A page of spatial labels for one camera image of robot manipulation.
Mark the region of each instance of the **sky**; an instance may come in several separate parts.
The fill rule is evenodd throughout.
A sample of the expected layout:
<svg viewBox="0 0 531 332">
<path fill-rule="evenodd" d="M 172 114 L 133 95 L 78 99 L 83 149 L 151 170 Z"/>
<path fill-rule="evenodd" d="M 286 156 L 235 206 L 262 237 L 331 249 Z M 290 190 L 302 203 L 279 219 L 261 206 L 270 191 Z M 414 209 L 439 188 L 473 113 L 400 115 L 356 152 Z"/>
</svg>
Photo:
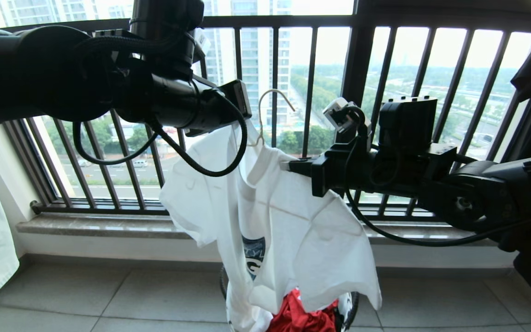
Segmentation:
<svg viewBox="0 0 531 332">
<path fill-rule="evenodd" d="M 292 0 L 294 15 L 349 15 L 354 0 Z M 316 64 L 343 64 L 348 49 L 349 28 L 324 27 L 318 30 Z M 380 65 L 384 58 L 390 28 L 378 27 L 372 46 L 371 65 Z M 427 28 L 400 27 L 397 30 L 391 65 L 419 65 Z M 453 67 L 459 57 L 466 30 L 439 28 L 431 51 L 429 66 Z M 467 67 L 490 67 L 502 33 L 477 30 L 466 59 Z M 312 39 L 311 28 L 291 28 L 290 60 L 294 65 L 308 65 Z M 503 68 L 519 68 L 531 48 L 531 34 L 514 32 L 510 36 Z"/>
</svg>

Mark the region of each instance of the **car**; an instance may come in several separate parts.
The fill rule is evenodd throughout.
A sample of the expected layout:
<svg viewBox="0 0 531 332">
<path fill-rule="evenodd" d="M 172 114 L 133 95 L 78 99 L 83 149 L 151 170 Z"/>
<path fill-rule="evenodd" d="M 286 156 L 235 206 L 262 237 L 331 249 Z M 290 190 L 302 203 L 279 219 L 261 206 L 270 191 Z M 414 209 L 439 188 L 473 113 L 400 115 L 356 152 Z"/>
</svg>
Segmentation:
<svg viewBox="0 0 531 332">
<path fill-rule="evenodd" d="M 88 160 L 85 160 L 85 159 L 80 159 L 79 160 L 79 166 L 80 167 L 88 167 L 88 166 L 91 166 L 91 162 L 88 161 Z"/>
<path fill-rule="evenodd" d="M 132 163 L 135 167 L 147 167 L 149 165 L 149 162 L 147 160 L 135 160 Z"/>
</svg>

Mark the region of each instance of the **wire hanger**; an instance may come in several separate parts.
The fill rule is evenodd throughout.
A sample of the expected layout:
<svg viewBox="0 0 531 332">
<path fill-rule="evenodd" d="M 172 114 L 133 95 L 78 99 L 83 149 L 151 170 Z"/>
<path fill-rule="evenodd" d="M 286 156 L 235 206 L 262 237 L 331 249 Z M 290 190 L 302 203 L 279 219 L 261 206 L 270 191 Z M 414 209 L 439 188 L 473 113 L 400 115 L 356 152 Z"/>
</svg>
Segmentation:
<svg viewBox="0 0 531 332">
<path fill-rule="evenodd" d="M 261 101 L 264 99 L 264 97 L 270 93 L 270 92 L 276 92 L 280 95 L 282 95 L 282 97 L 284 97 L 284 100 L 286 101 L 286 103 L 288 104 L 288 106 L 292 109 L 293 112 L 296 112 L 295 108 L 292 106 L 292 104 L 290 103 L 290 101 L 288 100 L 288 97 L 286 97 L 286 95 L 284 94 L 284 92 L 278 90 L 278 89 L 269 89 L 267 91 L 265 91 L 264 93 L 261 94 L 261 97 L 260 97 L 260 101 L 257 105 L 257 115 L 259 117 L 259 120 L 260 120 L 260 134 L 259 136 L 257 136 L 257 138 L 255 139 L 255 144 L 248 144 L 247 146 L 248 147 L 256 147 L 257 144 L 259 143 L 260 139 L 261 139 L 261 143 L 262 144 L 265 144 L 266 142 L 264 141 L 264 124 L 263 122 L 261 121 Z"/>
</svg>

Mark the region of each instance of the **white t-shirt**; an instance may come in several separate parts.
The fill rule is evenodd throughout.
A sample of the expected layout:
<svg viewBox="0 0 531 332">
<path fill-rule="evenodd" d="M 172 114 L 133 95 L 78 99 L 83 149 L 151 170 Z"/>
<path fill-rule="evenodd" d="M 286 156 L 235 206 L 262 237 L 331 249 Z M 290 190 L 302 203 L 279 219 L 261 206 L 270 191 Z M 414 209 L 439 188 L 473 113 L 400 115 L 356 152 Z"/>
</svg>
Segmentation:
<svg viewBox="0 0 531 332">
<path fill-rule="evenodd" d="M 216 130 L 188 154 L 221 170 L 236 155 L 235 133 L 230 126 Z M 336 193 L 314 197 L 310 178 L 281 170 L 289 160 L 295 158 L 279 149 L 248 147 L 239 167 L 219 178 L 179 160 L 160 194 L 175 225 L 198 246 L 217 241 L 229 277 L 227 312 L 239 332 L 267 330 L 295 287 L 307 312 L 352 291 L 381 306 L 361 224 Z"/>
</svg>

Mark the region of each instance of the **clothes hanger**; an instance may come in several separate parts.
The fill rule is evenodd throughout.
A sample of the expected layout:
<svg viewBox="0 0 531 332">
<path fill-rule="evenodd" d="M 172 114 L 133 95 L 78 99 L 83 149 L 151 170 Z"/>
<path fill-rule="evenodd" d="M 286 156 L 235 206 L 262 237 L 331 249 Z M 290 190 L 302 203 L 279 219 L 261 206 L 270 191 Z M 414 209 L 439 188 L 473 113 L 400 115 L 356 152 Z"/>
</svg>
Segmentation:
<svg viewBox="0 0 531 332">
<path fill-rule="evenodd" d="M 278 94 L 282 95 L 282 97 L 284 97 L 284 100 L 286 101 L 286 103 L 288 104 L 290 109 L 292 109 L 293 112 L 296 112 L 295 108 L 292 106 L 292 104 L 290 103 L 290 101 L 288 100 L 288 97 L 286 97 L 284 92 L 282 92 L 282 91 L 280 91 L 278 89 L 269 89 L 269 90 L 265 91 L 264 93 L 262 93 L 261 97 L 260 97 L 260 101 L 259 101 L 259 103 L 257 105 L 257 116 L 259 117 L 259 120 L 260 120 L 260 132 L 257 135 L 257 137 L 255 137 L 255 139 L 253 139 L 252 137 L 255 136 L 255 134 L 257 134 L 257 130 L 255 129 L 255 127 L 253 126 L 251 121 L 247 120 L 247 130 L 248 130 L 247 134 L 248 134 L 249 139 L 251 139 L 251 141 L 252 141 L 252 143 L 248 143 L 247 144 L 248 147 L 256 147 L 257 144 L 259 143 L 260 139 L 261 139 L 261 143 L 262 144 L 266 143 L 264 141 L 264 124 L 261 121 L 261 101 L 270 92 L 275 92 L 275 93 L 278 93 Z"/>
</svg>

